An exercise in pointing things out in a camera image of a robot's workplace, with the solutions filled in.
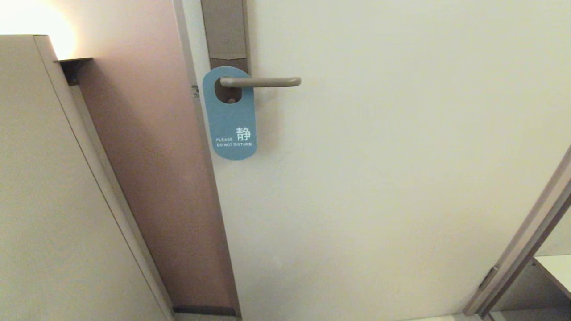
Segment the white door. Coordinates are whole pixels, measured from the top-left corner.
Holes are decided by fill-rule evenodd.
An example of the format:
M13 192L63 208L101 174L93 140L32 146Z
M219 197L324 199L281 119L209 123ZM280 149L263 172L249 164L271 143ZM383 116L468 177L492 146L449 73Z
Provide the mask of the white door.
M212 153L244 320L461 311L571 141L570 9L248 0L251 75L303 83L256 89L253 157Z
M170 319L74 136L45 38L0 35L0 319Z

